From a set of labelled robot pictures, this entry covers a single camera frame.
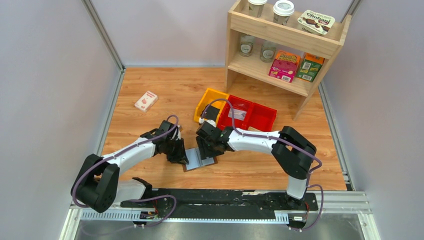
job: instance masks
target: wooden tabletop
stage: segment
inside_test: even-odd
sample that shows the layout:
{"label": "wooden tabletop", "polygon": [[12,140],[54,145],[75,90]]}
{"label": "wooden tabletop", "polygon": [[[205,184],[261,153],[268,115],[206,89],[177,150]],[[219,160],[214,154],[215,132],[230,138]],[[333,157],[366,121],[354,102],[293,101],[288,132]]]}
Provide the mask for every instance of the wooden tabletop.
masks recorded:
{"label": "wooden tabletop", "polygon": [[[158,128],[172,114],[179,117],[185,148],[196,148],[195,132],[199,125],[193,116],[206,88],[224,90],[223,68],[127,68],[102,154],[131,144],[141,134]],[[157,94],[159,100],[143,113],[134,103],[146,91]],[[294,127],[316,146],[316,156],[323,166],[312,174],[310,184],[321,184],[324,190],[346,190],[318,92],[297,121],[292,120],[301,97],[297,94],[241,74],[229,93],[276,109],[273,131],[283,126]],[[287,187],[287,174],[271,155],[239,151],[226,152],[217,159],[218,164],[183,172],[180,164],[171,164],[165,155],[158,154],[132,167],[121,180],[139,177],[154,188],[284,190]]]}

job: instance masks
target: wooden shelf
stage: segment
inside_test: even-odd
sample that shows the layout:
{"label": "wooden shelf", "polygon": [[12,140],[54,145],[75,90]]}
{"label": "wooden shelf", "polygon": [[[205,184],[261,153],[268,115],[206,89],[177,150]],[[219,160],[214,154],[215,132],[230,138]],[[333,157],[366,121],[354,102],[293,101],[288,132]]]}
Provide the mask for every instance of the wooden shelf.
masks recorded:
{"label": "wooden shelf", "polygon": [[255,44],[253,52],[250,56],[242,56],[236,53],[232,61],[228,65],[228,69],[237,73],[244,74],[254,79],[261,80],[265,83],[274,85],[276,87],[288,90],[290,92],[308,96],[312,83],[295,77],[292,82],[286,82],[281,79],[268,76],[272,62],[263,62],[260,59],[261,46]]}
{"label": "wooden shelf", "polygon": [[[334,63],[337,55],[345,44],[348,34],[351,15],[347,15],[343,22],[335,22],[324,36],[314,35],[301,30],[298,23],[301,12],[295,11],[287,21],[287,25],[273,22],[274,11],[272,4],[265,4],[261,17],[249,16],[248,0],[237,0],[228,11],[227,17],[227,46],[225,56],[225,90],[228,92],[237,74],[244,74],[260,81],[302,96],[297,112],[293,117],[296,120],[302,109],[308,103],[320,82]],[[252,35],[276,44],[310,53],[325,58],[325,61],[313,82],[295,78],[293,82],[285,82],[268,76],[272,63],[262,62],[259,58],[261,46],[255,45],[249,57],[239,54],[240,33]]]}

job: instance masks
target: chobani yogurt package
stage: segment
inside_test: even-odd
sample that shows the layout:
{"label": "chobani yogurt package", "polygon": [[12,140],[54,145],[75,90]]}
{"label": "chobani yogurt package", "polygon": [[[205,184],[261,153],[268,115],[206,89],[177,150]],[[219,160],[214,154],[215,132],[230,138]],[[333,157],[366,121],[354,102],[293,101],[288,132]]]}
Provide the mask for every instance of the chobani yogurt package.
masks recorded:
{"label": "chobani yogurt package", "polygon": [[301,30],[316,35],[326,35],[336,22],[332,16],[311,10],[306,10],[297,21],[302,25]]}

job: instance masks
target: yellow bin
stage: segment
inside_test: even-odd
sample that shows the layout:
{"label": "yellow bin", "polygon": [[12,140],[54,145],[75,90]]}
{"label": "yellow bin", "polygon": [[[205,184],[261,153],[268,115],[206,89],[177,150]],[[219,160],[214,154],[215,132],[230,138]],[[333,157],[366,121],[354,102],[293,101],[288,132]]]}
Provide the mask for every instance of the yellow bin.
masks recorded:
{"label": "yellow bin", "polygon": [[[206,91],[204,92],[203,97],[201,98],[199,104],[197,105],[195,112],[194,112],[194,121],[196,123],[199,122],[199,118],[201,117],[203,110],[213,100],[215,100],[215,99],[228,99],[229,96],[230,95],[227,94],[227,93],[223,93],[223,92],[217,91],[217,90],[212,89],[212,88],[207,88]],[[212,107],[219,109],[219,113],[216,116],[216,119],[211,119],[211,120],[214,120],[215,123],[220,118],[221,112],[223,111],[225,104],[226,104],[225,101],[216,101],[212,104]]]}

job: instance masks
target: gray wall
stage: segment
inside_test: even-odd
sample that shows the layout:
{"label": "gray wall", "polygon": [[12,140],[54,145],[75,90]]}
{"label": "gray wall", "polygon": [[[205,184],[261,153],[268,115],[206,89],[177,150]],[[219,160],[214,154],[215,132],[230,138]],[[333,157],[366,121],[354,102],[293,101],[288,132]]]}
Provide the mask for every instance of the gray wall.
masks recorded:
{"label": "gray wall", "polygon": [[[274,4],[277,0],[268,0]],[[236,0],[92,0],[126,66],[223,66],[227,12]],[[341,20],[352,0],[296,0]]]}
{"label": "gray wall", "polygon": [[324,83],[381,239],[415,240],[424,214],[424,3],[397,3],[363,1]]}
{"label": "gray wall", "polygon": [[58,239],[119,71],[80,0],[0,6],[1,239]]}

